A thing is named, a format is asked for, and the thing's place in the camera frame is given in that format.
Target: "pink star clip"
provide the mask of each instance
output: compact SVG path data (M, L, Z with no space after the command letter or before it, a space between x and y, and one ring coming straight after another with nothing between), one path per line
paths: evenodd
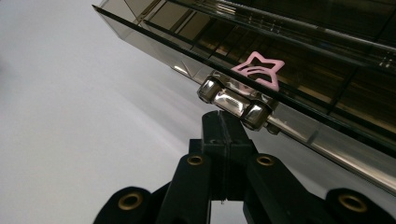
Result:
M272 68L266 68L262 66L248 66L251 64L253 59L257 58L261 63L273 63L275 66ZM279 91L279 85L277 83L276 72L284 65L285 63L280 60L274 59L265 59L260 55L259 52L253 51L250 56L247 58L245 63L241 63L236 67L232 68L233 71L241 74L244 77L249 77L254 74L264 74L271 78L271 82L264 80L262 78L257 78L256 81L263 86L266 86L274 91Z

